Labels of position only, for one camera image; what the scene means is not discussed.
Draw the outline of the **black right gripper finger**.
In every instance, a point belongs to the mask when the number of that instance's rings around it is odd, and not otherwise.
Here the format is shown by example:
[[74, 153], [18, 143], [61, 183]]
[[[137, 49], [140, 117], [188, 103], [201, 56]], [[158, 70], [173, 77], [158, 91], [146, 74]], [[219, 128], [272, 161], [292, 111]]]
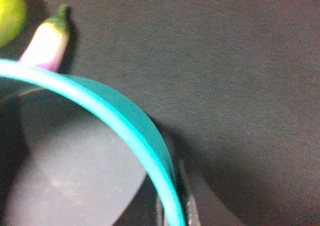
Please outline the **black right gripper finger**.
[[182, 160], [179, 160], [176, 164], [176, 187], [186, 225], [201, 226], [196, 199]]

